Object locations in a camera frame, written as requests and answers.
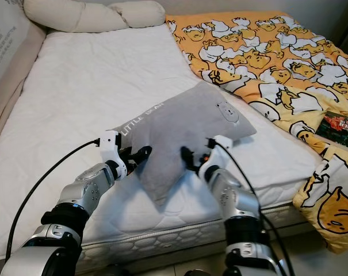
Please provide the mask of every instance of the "black wire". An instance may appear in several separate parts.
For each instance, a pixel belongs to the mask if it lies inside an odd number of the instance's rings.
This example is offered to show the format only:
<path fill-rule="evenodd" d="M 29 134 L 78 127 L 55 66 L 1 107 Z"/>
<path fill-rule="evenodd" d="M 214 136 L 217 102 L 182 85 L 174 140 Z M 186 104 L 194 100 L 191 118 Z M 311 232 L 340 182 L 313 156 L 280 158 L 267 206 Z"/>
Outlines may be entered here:
<path fill-rule="evenodd" d="M 231 158 L 231 160 L 233 161 L 233 163 L 235 164 L 235 166 L 238 168 L 238 170 L 240 171 L 240 173 L 242 174 L 242 176 L 244 177 L 244 179 L 246 180 L 247 184 L 249 185 L 249 188 L 250 190 L 252 191 L 252 193 L 254 194 L 254 196 L 256 197 L 257 201 L 259 202 L 258 200 L 258 197 L 255 193 L 255 190 L 253 189 L 252 185 L 250 184 L 250 181 L 249 179 L 246 177 L 245 173 L 243 172 L 243 170 L 240 168 L 240 165 L 237 163 L 237 161 L 235 160 L 234 157 L 232 157 L 231 153 L 221 144 L 219 144 L 218 142 L 215 142 L 216 145 L 218 145 L 220 148 L 222 148 L 226 153 L 227 155 Z M 279 236 L 275 226 L 272 224 L 272 222 L 261 212 L 261 205 L 259 204 L 259 214 L 261 214 L 261 219 L 264 219 L 267 224 L 269 224 L 271 226 L 271 229 L 272 231 L 275 233 L 275 236 L 276 236 L 276 239 L 277 239 L 277 242 L 279 243 L 280 247 L 281 247 L 281 251 L 282 251 L 282 254 L 284 255 L 285 257 L 285 261 L 286 261 L 286 264 L 288 266 L 288 269 L 289 269 L 289 274 L 290 276 L 295 276 L 295 272 L 294 272 L 294 269 L 293 269 L 293 266 L 291 264 L 291 261 L 290 261 L 290 257 L 289 257 L 289 254 L 284 246 L 284 243 L 282 242 L 281 240 L 281 237 Z M 285 270 L 284 268 L 282 267 L 282 265 L 280 264 L 280 262 L 277 262 L 277 266 L 279 267 L 281 273 L 283 275 L 286 275 L 285 273 Z"/>
<path fill-rule="evenodd" d="M 71 155 L 75 154 L 77 151 L 81 150 L 84 147 L 87 147 L 90 144 L 96 144 L 99 145 L 100 144 L 100 140 L 96 139 L 93 141 L 89 141 L 88 143 L 85 143 L 83 145 L 81 145 L 80 147 L 76 148 L 75 150 L 69 152 L 67 155 L 65 155 L 64 157 L 62 157 L 55 165 L 53 165 L 38 181 L 37 183 L 31 188 L 31 190 L 29 191 L 29 193 L 26 195 L 25 199 L 23 200 L 22 204 L 20 205 L 17 214 L 15 215 L 15 218 L 13 220 L 13 224 L 12 227 L 10 229 L 10 233 L 9 233 L 9 239 L 7 240 L 7 246 L 6 246 L 6 255 L 5 255 L 5 262 L 7 262 L 7 260 L 9 260 L 11 254 L 12 254 L 12 245 L 13 245 L 13 238 L 14 238 L 14 232 L 15 232 L 15 227 L 17 225 L 18 219 L 20 217 L 21 212 L 23 211 L 26 203 L 28 202 L 29 198 L 31 197 L 31 195 L 35 192 L 35 190 L 37 189 L 37 187 L 41 184 L 41 182 L 61 163 L 63 163 L 68 157 L 70 157 Z"/>

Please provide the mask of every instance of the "gray plush pillow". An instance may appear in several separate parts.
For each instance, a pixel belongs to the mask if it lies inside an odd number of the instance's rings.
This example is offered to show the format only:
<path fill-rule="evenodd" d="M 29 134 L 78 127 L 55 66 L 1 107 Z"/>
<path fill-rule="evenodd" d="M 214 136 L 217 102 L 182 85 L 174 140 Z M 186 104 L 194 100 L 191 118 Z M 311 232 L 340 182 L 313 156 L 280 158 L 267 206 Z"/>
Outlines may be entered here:
<path fill-rule="evenodd" d="M 211 85 L 200 82 L 192 89 L 153 106 L 115 129 L 122 134 L 122 147 L 132 153 L 150 145 L 152 152 L 136 173 L 149 196 L 165 202 L 171 187 L 185 173 L 181 147 L 194 151 L 194 160 L 207 153 L 207 137 L 223 135 L 232 140 L 256 132 Z"/>

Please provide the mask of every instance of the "cylindrical pillow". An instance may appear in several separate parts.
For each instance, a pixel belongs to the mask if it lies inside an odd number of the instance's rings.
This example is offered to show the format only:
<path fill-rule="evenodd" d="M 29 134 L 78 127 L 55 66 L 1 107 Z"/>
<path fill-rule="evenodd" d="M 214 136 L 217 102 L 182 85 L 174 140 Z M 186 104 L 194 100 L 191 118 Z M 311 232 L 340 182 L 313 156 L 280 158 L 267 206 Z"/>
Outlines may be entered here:
<path fill-rule="evenodd" d="M 24 12 L 34 22 L 64 32 L 106 32 L 128 25 L 102 4 L 72 0 L 24 0 Z"/>
<path fill-rule="evenodd" d="M 158 26 L 165 21 L 165 10 L 155 1 L 114 3 L 108 7 L 117 11 L 131 28 Z"/>

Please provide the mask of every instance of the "patterned blanket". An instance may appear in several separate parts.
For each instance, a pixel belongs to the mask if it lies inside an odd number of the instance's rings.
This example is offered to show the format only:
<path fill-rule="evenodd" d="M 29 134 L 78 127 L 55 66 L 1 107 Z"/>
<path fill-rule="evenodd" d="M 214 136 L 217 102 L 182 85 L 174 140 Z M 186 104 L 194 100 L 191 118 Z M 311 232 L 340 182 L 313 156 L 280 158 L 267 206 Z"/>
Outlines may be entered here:
<path fill-rule="evenodd" d="M 348 152 L 315 136 L 348 116 L 348 55 L 280 11 L 167 16 L 193 72 L 242 97 L 323 157 L 293 199 L 336 253 L 348 248 Z"/>

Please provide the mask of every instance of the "mattress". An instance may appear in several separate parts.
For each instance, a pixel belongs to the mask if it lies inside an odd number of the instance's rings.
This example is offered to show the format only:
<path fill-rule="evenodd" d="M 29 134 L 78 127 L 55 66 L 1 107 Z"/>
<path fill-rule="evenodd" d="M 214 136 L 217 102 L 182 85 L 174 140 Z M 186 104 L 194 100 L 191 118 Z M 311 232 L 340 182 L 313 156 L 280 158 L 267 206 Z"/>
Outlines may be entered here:
<path fill-rule="evenodd" d="M 50 33 L 0 136 L 0 259 L 20 203 L 47 169 L 104 130 L 199 81 L 166 25 L 99 34 Z M 272 210 L 286 204 L 287 212 L 269 212 L 279 227 L 302 222 L 288 204 L 320 157 L 241 99 L 219 92 L 257 129 L 255 135 L 237 141 L 232 153 L 262 206 Z M 20 217 L 14 250 L 53 208 L 62 188 L 100 161 L 98 148 L 90 146 L 45 179 Z M 228 169 L 239 175 L 232 164 Z M 213 242 L 222 231 L 219 218 L 215 199 L 196 175 L 187 173 L 167 202 L 155 206 L 131 174 L 101 198 L 88 221 L 81 264 L 91 268 L 119 254 L 118 260 L 124 261 Z"/>

